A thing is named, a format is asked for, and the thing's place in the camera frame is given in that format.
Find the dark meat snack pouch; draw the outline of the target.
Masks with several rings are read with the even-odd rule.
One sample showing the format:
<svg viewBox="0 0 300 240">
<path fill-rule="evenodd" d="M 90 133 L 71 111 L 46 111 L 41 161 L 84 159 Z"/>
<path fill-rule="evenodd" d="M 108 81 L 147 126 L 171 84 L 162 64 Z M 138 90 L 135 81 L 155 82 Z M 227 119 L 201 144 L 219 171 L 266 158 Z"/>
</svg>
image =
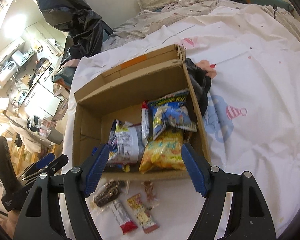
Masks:
<svg viewBox="0 0 300 240">
<path fill-rule="evenodd" d="M 93 210 L 103 210 L 111 202 L 116 200 L 120 194 L 126 194 L 129 189 L 129 182 L 125 180 L 111 180 L 101 186 L 93 195 L 90 206 Z"/>
</svg>

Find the white red wafer bar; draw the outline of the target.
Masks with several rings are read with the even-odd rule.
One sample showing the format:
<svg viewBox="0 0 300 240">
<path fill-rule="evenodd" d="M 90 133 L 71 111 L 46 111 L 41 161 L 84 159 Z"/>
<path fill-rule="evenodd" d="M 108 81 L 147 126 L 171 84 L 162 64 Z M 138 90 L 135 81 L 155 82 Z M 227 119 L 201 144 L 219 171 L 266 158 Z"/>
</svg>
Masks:
<svg viewBox="0 0 300 240">
<path fill-rule="evenodd" d="M 112 201 L 110 209 L 123 234 L 130 233 L 138 228 L 119 199 Z"/>
</svg>

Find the white red milk snack bag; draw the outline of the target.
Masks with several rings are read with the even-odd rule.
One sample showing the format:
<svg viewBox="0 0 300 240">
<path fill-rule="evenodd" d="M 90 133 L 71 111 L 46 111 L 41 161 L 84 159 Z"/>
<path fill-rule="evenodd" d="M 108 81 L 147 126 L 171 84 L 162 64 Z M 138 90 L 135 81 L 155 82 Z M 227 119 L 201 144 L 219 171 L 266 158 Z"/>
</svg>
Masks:
<svg viewBox="0 0 300 240">
<path fill-rule="evenodd" d="M 146 146 L 149 138 L 149 107 L 147 101 L 144 101 L 141 106 L 141 136 L 142 143 Z"/>
</svg>

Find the wooden chair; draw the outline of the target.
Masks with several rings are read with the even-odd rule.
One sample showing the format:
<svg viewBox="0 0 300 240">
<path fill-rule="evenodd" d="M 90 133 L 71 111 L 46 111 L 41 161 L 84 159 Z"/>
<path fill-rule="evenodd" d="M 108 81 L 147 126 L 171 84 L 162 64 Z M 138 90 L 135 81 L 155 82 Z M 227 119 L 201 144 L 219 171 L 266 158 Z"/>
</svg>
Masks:
<svg viewBox="0 0 300 240">
<path fill-rule="evenodd" d="M 12 116 L 8 118 L 5 125 L 9 127 L 3 136 L 8 141 L 11 162 L 16 175 L 48 153 L 54 153 L 58 147 L 39 135 L 39 132 L 33 132 L 27 128 L 27 121 L 24 119 Z"/>
</svg>

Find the blue yellow cartoon snack bag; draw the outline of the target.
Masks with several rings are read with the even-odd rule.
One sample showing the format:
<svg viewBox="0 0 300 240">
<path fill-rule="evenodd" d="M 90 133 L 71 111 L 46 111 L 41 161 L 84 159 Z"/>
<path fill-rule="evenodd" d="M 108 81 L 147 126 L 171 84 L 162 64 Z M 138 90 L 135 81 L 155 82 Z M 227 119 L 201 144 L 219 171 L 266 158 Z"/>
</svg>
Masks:
<svg viewBox="0 0 300 240">
<path fill-rule="evenodd" d="M 115 167 L 122 170 L 123 172 L 126 172 L 126 173 L 130 172 L 129 164 L 116 164 Z"/>
</svg>

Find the grey trash bin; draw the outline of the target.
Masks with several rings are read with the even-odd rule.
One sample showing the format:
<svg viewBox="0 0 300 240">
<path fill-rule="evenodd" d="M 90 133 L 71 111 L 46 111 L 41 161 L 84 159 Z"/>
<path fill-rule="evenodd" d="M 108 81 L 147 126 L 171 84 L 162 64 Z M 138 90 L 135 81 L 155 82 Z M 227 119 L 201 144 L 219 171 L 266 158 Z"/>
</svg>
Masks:
<svg viewBox="0 0 300 240">
<path fill-rule="evenodd" d="M 47 130 L 47 140 L 53 142 L 56 145 L 60 145 L 63 142 L 63 134 L 57 129 L 51 127 Z"/>
</svg>

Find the yellow chips bag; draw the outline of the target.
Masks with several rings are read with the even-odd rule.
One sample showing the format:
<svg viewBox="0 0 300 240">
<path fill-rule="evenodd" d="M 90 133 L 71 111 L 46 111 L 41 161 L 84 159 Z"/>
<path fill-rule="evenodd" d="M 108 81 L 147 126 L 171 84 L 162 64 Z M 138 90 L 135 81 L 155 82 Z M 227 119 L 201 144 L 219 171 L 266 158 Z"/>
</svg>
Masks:
<svg viewBox="0 0 300 240">
<path fill-rule="evenodd" d="M 153 169 L 185 170 L 181 157 L 184 133 L 181 129 L 164 130 L 155 140 L 147 143 L 139 166 L 140 173 Z"/>
</svg>

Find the small brown snack packet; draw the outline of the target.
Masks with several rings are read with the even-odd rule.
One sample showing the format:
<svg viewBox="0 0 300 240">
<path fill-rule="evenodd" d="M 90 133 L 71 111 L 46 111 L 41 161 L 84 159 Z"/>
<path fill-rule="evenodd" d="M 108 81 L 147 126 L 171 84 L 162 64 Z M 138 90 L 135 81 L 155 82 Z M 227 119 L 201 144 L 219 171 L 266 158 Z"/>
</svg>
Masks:
<svg viewBox="0 0 300 240">
<path fill-rule="evenodd" d="M 159 199 L 157 198 L 157 193 L 154 189 L 154 184 L 152 181 L 142 181 L 145 194 L 146 194 L 146 205 L 147 209 L 154 209 L 159 205 Z"/>
</svg>

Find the blue green popcorn snack bag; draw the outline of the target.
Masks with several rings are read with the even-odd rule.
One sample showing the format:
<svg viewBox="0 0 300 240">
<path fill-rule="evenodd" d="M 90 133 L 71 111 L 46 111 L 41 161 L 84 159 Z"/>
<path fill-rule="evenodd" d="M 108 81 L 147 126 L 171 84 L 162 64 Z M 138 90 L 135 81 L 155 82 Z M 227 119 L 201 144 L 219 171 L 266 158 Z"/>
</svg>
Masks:
<svg viewBox="0 0 300 240">
<path fill-rule="evenodd" d="M 157 139 L 167 126 L 197 132 L 197 124 L 191 120 L 188 113 L 186 100 L 189 94 L 189 89 L 182 89 L 148 102 L 152 113 L 153 140 Z"/>
</svg>

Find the brown cardboard box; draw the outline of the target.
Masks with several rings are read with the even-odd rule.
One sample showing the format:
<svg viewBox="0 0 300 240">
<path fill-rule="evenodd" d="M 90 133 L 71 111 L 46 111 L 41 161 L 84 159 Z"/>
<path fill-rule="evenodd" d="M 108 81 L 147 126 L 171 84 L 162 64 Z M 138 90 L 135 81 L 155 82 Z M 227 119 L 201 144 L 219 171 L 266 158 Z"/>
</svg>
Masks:
<svg viewBox="0 0 300 240">
<path fill-rule="evenodd" d="M 185 49 L 173 44 L 138 56 L 102 73 L 75 92 L 77 101 L 72 164 L 81 165 L 94 147 L 107 143 L 115 119 L 141 122 L 141 104 L 189 89 L 189 112 L 198 125 L 190 139 L 196 152 L 210 161 L 199 103 L 185 64 Z"/>
</svg>

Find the yellow pink candy bar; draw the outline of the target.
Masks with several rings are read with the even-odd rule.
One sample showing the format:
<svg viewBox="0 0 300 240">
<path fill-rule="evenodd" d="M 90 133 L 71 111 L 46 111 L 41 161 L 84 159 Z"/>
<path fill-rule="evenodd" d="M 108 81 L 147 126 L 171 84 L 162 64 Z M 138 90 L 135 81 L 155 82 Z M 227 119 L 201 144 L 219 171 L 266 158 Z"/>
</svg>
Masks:
<svg viewBox="0 0 300 240">
<path fill-rule="evenodd" d="M 138 224 L 142 227 L 145 234 L 151 233 L 159 228 L 159 225 L 153 219 L 146 206 L 143 204 L 140 193 L 128 198 L 127 203 L 132 209 Z"/>
</svg>

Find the white patterned bed sheet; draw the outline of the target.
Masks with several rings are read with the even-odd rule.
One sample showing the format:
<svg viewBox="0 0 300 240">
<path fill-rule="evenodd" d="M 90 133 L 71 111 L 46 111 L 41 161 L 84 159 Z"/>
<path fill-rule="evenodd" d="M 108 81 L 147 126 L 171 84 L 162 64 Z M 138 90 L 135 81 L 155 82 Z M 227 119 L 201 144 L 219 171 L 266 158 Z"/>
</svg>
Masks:
<svg viewBox="0 0 300 240">
<path fill-rule="evenodd" d="M 189 40 L 195 45 L 186 57 L 209 61 L 215 74 L 203 118 L 209 162 L 226 172 L 254 175 L 280 236 L 300 210 L 300 42 L 256 5 L 218 7 L 82 58 L 70 90 L 64 170 L 74 166 L 75 92 L 119 64 Z"/>
</svg>

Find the dark cloth beside box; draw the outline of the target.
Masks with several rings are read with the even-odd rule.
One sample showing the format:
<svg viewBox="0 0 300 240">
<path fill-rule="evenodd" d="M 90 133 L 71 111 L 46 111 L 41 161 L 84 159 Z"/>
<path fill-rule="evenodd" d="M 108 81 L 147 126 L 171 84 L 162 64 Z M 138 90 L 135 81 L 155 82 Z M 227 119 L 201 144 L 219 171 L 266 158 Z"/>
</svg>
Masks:
<svg viewBox="0 0 300 240">
<path fill-rule="evenodd" d="M 198 101 L 201 115 L 204 116 L 209 103 L 207 94 L 211 87 L 211 77 L 207 76 L 207 71 L 195 65 L 190 58 L 185 59 L 185 64 Z"/>
</svg>

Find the black plastic garbage bag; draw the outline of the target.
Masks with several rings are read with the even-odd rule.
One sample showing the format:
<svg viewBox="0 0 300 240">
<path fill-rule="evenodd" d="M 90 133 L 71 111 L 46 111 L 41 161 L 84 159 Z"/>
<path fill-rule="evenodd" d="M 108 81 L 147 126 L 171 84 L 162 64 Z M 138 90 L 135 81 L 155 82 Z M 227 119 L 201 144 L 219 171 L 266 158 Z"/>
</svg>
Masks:
<svg viewBox="0 0 300 240">
<path fill-rule="evenodd" d="M 85 0 L 37 0 L 45 21 L 68 33 L 61 65 L 101 52 L 104 33 L 113 30 Z"/>
</svg>

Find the floral crumpled blanket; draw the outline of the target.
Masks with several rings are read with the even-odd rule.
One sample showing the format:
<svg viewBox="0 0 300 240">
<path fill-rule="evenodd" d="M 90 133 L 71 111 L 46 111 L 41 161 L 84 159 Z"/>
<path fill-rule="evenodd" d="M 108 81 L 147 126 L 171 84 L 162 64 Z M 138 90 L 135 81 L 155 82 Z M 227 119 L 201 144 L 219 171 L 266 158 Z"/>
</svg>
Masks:
<svg viewBox="0 0 300 240">
<path fill-rule="evenodd" d="M 225 5 L 223 0 L 179 0 L 166 5 L 159 12 L 143 10 L 115 28 L 113 34 L 103 42 L 102 51 L 144 39 L 162 26 L 168 27 L 188 16 L 208 15 L 217 7 Z"/>
</svg>

